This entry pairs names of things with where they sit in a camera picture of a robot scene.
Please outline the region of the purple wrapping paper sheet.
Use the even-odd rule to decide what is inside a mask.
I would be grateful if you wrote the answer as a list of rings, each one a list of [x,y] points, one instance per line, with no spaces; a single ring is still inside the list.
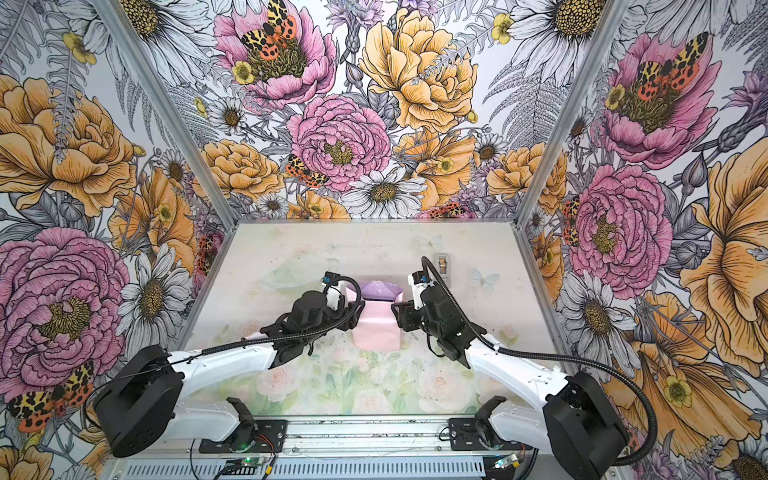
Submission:
[[[361,293],[365,306],[352,329],[354,344],[364,351],[399,351],[402,330],[392,307],[403,301],[403,289],[391,282],[372,280],[361,285]]]

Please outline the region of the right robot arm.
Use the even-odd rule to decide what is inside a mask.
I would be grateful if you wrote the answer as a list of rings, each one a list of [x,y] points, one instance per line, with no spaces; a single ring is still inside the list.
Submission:
[[[533,447],[551,454],[574,479],[600,479],[627,446],[629,435],[596,381],[565,374],[526,356],[504,353],[484,328],[464,319],[445,287],[425,271],[408,278],[412,300],[394,305],[398,326],[421,330],[445,358],[485,375],[525,402],[520,408],[496,395],[463,429],[471,449]]]

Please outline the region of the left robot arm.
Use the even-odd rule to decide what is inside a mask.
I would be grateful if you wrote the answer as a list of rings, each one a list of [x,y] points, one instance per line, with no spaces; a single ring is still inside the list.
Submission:
[[[322,285],[303,293],[274,323],[237,341],[192,351],[141,349],[93,401],[112,455],[127,458],[174,440],[209,441],[237,453],[251,449],[259,434],[243,400],[197,404],[192,396],[282,367],[310,354],[328,332],[354,328],[365,306],[360,284],[328,272]]]

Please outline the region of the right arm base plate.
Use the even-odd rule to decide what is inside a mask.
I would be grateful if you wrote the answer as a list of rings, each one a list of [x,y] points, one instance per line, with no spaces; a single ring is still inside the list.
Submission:
[[[440,431],[441,441],[450,443],[452,451],[522,451],[529,446],[516,441],[503,440],[487,420],[474,417],[453,417]]]

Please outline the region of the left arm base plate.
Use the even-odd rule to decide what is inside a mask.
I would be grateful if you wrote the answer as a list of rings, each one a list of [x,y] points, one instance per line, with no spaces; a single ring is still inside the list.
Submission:
[[[222,441],[202,440],[201,454],[281,453],[287,437],[286,420],[255,420],[241,423]]]

